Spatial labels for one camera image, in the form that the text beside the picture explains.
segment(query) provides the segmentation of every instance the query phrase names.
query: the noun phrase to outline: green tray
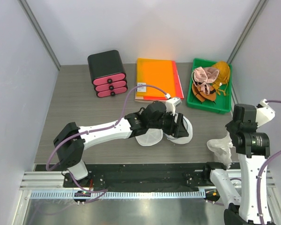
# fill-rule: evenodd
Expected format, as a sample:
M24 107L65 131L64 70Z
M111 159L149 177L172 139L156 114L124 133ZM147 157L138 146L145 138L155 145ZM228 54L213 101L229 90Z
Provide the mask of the green tray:
M192 72L197 67L210 67L215 64L215 61L202 60L202 59L194 59L192 64ZM201 109L213 113L225 114L231 111L231 88L232 88L232 66L230 67L230 80L228 84L224 84L220 87L221 90L226 89L226 96L223 93L221 95L216 96L215 103L209 100L205 100L201 103L192 92L192 78L189 84L188 94L187 94L187 106L195 109Z

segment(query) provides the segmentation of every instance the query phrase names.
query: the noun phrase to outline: gray tabletop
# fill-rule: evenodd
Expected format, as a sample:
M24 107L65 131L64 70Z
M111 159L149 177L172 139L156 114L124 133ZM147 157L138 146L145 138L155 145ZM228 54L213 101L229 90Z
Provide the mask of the gray tabletop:
M136 64L125 64L128 87L136 84ZM189 119L193 127L193 138L185 145L174 144L165 137L151 147L140 146L135 138L105 142L86 150L83 160L86 163L185 163L213 161L213 153L206 143L210 139L223 138L226 135L225 124L231 120L231 114L219 115L192 109L186 106L189 88L191 63L178 63L185 99L177 111ZM98 98L91 83L87 65L62 66L43 134L38 147L35 163L46 163L53 150L53 139L69 122L78 126L92 126L115 121L123 107L126 93L115 97ZM134 101L130 96L126 114L136 112L146 103Z

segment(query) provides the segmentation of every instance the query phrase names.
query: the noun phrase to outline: wall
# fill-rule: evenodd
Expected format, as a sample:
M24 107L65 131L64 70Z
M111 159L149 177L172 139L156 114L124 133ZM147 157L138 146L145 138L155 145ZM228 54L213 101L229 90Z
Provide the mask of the wall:
M227 60L258 0L28 0L61 65L118 49L138 57Z
M233 86L238 101L256 105L261 99L281 100L281 0L268 1L233 61ZM271 153L281 150L281 105L276 117L260 128L271 140ZM281 157L270 164L281 195Z
M16 0L0 0L0 225L31 170L57 69Z

